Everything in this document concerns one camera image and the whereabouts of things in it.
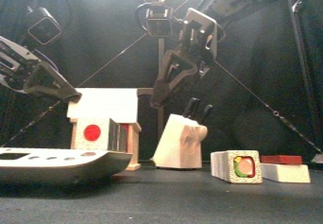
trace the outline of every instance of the small box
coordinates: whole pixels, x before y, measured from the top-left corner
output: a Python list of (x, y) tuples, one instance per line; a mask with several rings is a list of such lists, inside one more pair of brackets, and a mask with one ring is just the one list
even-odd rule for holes
[(311, 182), (308, 166), (304, 164), (260, 164), (263, 177), (278, 182)]
[(127, 152), (127, 129), (111, 118), (79, 118), (72, 149)]
[(264, 164), (303, 164), (302, 156), (291, 155), (262, 156), (260, 162)]
[(211, 174), (232, 183), (262, 183), (259, 152), (255, 150), (212, 152)]

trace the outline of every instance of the black fabric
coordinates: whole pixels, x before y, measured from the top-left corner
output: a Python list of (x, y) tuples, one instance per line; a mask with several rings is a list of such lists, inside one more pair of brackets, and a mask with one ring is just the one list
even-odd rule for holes
[[(24, 0), (0, 0), (0, 35), (17, 40)], [(200, 0), (167, 0), (176, 18), (183, 18), (188, 7)], [(322, 0), (304, 0), (304, 29), (311, 52), (311, 67), (316, 100), (322, 102)], [(36, 48), (53, 60), (60, 73), (75, 87), (147, 88), (157, 74), (157, 40), (143, 36), (133, 11), (144, 0), (69, 0), (73, 21), (63, 38)], [(65, 0), (39, 0), (64, 25), (69, 10)], [(225, 39), (219, 44), (219, 63), (228, 69), (262, 100), (312, 139), (310, 109), (298, 52), (288, 15), (287, 0), (268, 7), (225, 28)], [(176, 37), (165, 40), (165, 47), (176, 46)], [(15, 95), (16, 100), (7, 107)], [(53, 102), (12, 93), (4, 87), (1, 95), (1, 122), (8, 140)], [(208, 136), (201, 144), (203, 160), (209, 152), (223, 149), (258, 148), (262, 154), (300, 154), (308, 160), (314, 151), (299, 136), (280, 123), (264, 104), (241, 85), (213, 65), (199, 84), (175, 96), (165, 107), (169, 113), (181, 114), (189, 97), (201, 99), (200, 108), (213, 104), (205, 121)], [(156, 109), (149, 99), (139, 100), (140, 159), (147, 160), (157, 145)], [(61, 104), (44, 119), (11, 142), (11, 146), (69, 147), (71, 124)]]

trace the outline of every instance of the white box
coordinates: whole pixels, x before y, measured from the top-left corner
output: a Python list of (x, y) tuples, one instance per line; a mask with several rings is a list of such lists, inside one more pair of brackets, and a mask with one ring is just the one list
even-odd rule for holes
[(278, 182), (311, 182), (308, 166), (304, 164), (263, 164), (263, 177)]
[(137, 89), (77, 88), (79, 103), (69, 101), (67, 117), (111, 118), (117, 123), (137, 122)]

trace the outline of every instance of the wooden block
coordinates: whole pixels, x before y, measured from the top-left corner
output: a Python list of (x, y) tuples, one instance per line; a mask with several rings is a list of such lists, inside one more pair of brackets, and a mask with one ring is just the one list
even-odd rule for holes
[(201, 168), (200, 142), (207, 128), (196, 121), (171, 114), (164, 132), (152, 156), (160, 168)]
[(140, 168), (139, 162), (139, 132), (141, 128), (137, 123), (123, 124), (127, 128), (127, 153), (132, 153), (127, 170), (132, 171)]
[(260, 157), (264, 164), (303, 164), (302, 156), (270, 155)]
[(308, 166), (304, 164), (263, 164), (263, 177), (278, 182), (311, 182)]
[(232, 183), (262, 183), (259, 152), (255, 150), (212, 152), (211, 175)]

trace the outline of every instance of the digital display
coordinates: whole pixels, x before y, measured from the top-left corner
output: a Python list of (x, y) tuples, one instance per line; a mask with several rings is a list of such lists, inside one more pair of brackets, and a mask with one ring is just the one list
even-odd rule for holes
[(29, 153), (3, 153), (0, 154), (0, 160), (17, 160), (27, 156)]

